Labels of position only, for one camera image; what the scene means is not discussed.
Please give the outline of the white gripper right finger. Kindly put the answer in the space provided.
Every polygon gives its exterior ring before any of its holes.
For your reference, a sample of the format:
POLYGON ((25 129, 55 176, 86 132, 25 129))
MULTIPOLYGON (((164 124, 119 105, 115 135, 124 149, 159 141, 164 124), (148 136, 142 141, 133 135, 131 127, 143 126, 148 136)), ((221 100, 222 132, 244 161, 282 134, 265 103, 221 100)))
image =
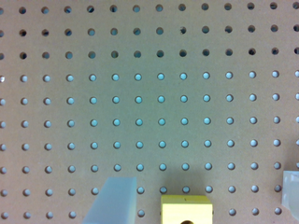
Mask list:
POLYGON ((284 171, 281 204, 299 219, 299 172, 284 171))

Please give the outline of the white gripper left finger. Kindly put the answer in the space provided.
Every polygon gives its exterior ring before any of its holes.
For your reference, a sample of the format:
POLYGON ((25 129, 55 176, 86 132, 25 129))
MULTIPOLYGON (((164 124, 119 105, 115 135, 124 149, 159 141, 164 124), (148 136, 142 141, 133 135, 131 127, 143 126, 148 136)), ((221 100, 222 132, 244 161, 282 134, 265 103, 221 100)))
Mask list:
POLYGON ((135 224, 136 178, 109 177, 82 224, 135 224))

